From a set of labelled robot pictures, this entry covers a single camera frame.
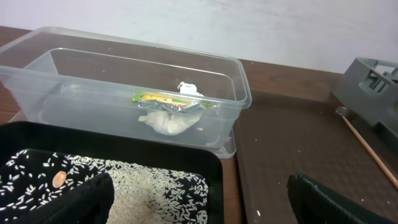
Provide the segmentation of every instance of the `white wall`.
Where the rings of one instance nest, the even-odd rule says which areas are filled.
[[[398,0],[0,0],[0,26],[60,26],[344,72],[357,56],[398,62],[397,12]]]

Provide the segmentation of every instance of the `dark brown mat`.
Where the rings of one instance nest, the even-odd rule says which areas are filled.
[[[238,132],[236,143],[248,223],[297,222],[286,188],[296,172],[398,222],[398,191],[334,114],[335,105],[271,95],[253,98],[234,127],[245,130]]]

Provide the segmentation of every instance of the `wooden stick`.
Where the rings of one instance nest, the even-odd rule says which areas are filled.
[[[358,138],[358,140],[362,143],[362,145],[366,148],[368,153],[373,157],[373,159],[376,161],[376,163],[379,165],[379,167],[383,170],[383,172],[386,174],[388,179],[391,180],[392,184],[396,187],[398,190],[398,180],[392,175],[390,170],[384,165],[384,163],[380,160],[380,158],[377,156],[377,154],[373,151],[373,149],[370,147],[370,145],[365,141],[365,139],[362,138],[362,136],[358,133],[358,131],[354,128],[354,126],[347,120],[345,116],[343,116],[344,121],[348,125],[348,127],[354,132],[355,136]]]

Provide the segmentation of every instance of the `gray plastic object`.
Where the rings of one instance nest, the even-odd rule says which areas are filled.
[[[371,126],[382,123],[398,137],[398,63],[356,58],[333,94]]]

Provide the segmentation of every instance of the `penny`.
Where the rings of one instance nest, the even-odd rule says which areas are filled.
[[[52,179],[52,185],[55,188],[59,188],[63,185],[66,179],[67,179],[67,173],[65,173],[64,171],[60,171],[57,174],[55,174],[54,178]]]

